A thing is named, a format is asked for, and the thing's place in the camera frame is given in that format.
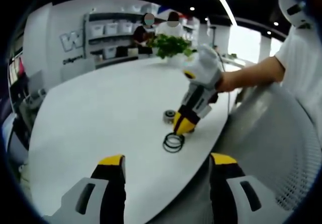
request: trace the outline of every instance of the white table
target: white table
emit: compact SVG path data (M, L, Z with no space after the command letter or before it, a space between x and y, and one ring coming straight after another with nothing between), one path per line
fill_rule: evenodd
M165 152L162 141L172 126L163 123L163 112L179 108L188 84L179 70L154 58L102 68L49 91L29 148L40 214L53 215L67 190L116 154L126 157L125 223L146 223L162 211L198 171L227 120L224 93L182 150Z

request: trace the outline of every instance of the potted plant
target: potted plant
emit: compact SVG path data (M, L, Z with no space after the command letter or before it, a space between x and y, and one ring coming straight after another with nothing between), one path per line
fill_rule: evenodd
M160 58L168 58L168 63L177 64L189 57L197 50L190 48L190 42L182 37L157 35L147 43L149 47L157 48L156 55Z

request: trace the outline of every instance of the storage bin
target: storage bin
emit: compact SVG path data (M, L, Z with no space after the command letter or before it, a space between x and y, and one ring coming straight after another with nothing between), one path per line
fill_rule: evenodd
M154 16L156 16L157 12L159 10L159 7L160 6L157 4L146 4L146 5L142 6L141 13L142 14L150 13L150 14L153 14Z
M141 12L141 6L133 5L130 7L130 13L139 14Z
M106 35L115 35L117 34L118 30L118 23L107 23L105 27L105 34Z
M124 22L120 23L120 32L125 34L131 34L133 29L133 23Z
M103 56L104 56L104 59L115 58L116 46L109 46L109 47L104 48Z
M92 25L92 36L95 37L102 37L104 34L104 25Z

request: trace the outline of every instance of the white pot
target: white pot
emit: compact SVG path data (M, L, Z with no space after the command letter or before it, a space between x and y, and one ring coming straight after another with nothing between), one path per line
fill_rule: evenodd
M182 68L183 63L185 61L185 55L184 54L176 54L173 57L168 57L168 65L173 66L175 68Z

